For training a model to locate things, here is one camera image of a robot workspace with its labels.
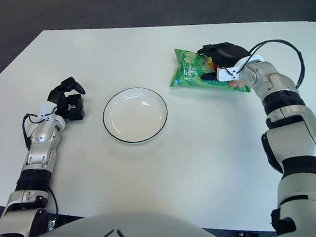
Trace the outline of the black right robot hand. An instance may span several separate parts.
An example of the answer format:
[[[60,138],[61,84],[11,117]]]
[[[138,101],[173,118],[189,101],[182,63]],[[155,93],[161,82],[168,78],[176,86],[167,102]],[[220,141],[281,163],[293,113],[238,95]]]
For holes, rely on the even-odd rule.
[[[213,71],[203,74],[201,79],[220,82],[236,79],[237,72],[241,69],[238,61],[250,56],[248,50],[227,42],[204,45],[197,53],[210,57],[213,62]]]

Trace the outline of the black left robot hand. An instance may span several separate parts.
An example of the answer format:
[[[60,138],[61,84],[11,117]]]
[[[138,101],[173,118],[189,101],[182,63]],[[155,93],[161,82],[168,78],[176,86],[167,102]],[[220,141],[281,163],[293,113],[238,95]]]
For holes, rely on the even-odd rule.
[[[49,93],[47,100],[57,104],[56,115],[77,121],[84,118],[83,94],[83,87],[74,78],[68,77]]]

